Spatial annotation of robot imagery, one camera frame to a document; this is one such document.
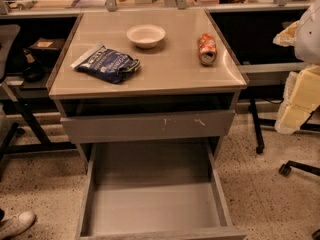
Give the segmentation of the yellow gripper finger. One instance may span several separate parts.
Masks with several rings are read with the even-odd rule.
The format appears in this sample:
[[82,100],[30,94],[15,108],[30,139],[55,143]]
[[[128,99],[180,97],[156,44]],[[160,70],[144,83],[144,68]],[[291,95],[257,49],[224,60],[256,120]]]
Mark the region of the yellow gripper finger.
[[320,106],[320,66],[309,65],[299,73],[290,72],[286,80],[275,130],[292,134],[299,130]]
[[273,43],[282,47],[294,46],[297,26],[298,21],[291,23],[287,28],[274,37]]

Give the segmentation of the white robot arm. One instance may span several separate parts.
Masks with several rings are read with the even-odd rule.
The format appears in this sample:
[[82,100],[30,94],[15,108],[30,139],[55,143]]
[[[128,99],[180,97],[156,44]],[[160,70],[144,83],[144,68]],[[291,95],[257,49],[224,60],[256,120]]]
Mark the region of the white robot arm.
[[320,0],[277,34],[273,43],[293,46],[295,57],[307,64],[299,73],[289,73],[275,123],[278,133],[292,134],[320,106]]

